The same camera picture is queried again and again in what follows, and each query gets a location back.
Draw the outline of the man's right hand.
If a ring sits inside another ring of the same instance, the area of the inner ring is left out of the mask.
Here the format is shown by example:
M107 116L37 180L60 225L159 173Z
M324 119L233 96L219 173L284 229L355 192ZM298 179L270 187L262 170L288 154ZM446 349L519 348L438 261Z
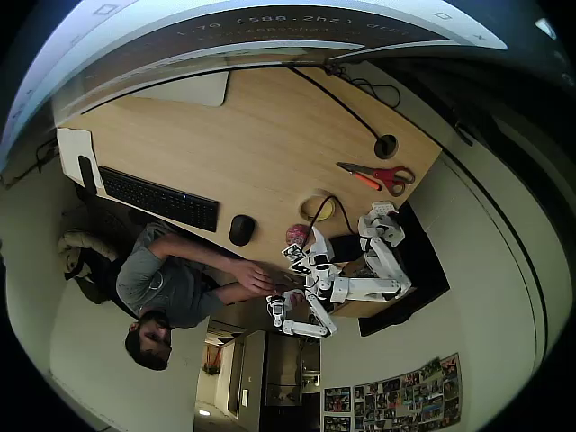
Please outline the man's right hand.
M282 294L284 309L286 311L292 311L300 303L305 301L305 295L302 290L293 289L290 291L285 291Z

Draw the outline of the man's left hand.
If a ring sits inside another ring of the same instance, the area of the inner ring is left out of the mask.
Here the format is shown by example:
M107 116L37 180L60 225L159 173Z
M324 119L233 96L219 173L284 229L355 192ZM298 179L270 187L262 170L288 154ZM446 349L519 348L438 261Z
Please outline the man's left hand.
M269 293L275 288L268 273L254 262L234 260L230 272L244 287L255 293Z

